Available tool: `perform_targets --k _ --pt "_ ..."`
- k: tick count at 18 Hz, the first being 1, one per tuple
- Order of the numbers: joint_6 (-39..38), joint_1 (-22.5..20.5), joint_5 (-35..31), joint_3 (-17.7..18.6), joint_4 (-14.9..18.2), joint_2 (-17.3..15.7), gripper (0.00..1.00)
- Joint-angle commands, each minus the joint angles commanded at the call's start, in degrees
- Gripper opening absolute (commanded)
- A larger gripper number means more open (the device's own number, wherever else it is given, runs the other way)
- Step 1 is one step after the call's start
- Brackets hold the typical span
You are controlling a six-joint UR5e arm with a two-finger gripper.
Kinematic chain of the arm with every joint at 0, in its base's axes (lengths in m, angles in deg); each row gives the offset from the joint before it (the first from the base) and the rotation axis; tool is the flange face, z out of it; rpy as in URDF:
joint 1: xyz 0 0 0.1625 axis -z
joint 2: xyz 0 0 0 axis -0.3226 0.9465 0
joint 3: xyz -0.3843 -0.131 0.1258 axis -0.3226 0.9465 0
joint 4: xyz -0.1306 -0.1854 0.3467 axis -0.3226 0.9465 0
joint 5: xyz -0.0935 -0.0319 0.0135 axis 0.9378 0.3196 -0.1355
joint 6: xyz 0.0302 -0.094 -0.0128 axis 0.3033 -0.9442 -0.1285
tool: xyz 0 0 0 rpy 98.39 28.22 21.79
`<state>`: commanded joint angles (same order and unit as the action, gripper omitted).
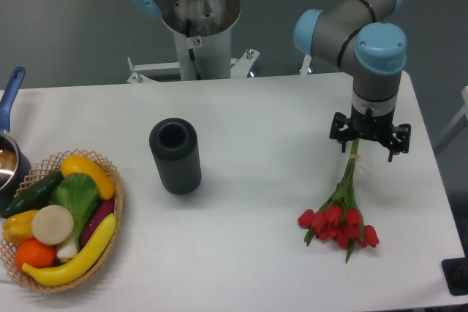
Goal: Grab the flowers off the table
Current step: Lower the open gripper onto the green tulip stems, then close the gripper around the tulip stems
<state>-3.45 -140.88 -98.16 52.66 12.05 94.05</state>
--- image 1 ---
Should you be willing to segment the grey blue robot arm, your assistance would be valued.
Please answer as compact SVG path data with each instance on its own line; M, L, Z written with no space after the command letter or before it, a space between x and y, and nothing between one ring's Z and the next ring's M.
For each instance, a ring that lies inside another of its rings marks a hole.
M250 63L231 57L231 28L240 0L130 0L149 18L172 31L183 80L247 75ZM335 114L330 136L340 144L371 140L390 155L407 153L411 128L393 125L407 38L386 21L403 0L341 0L329 12L310 9L293 31L302 53L335 66L353 78L350 115Z

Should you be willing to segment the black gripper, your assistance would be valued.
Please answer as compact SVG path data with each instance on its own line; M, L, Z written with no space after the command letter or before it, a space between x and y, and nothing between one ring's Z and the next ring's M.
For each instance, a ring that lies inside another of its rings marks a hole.
M329 137L337 141L344 153L347 143L355 139L377 141L385 144L389 150L388 162L400 153L409 153L411 139L411 125L403 123L393 125L394 110L386 115L370 116L358 112L354 107L348 118L340 112L336 112L331 123Z

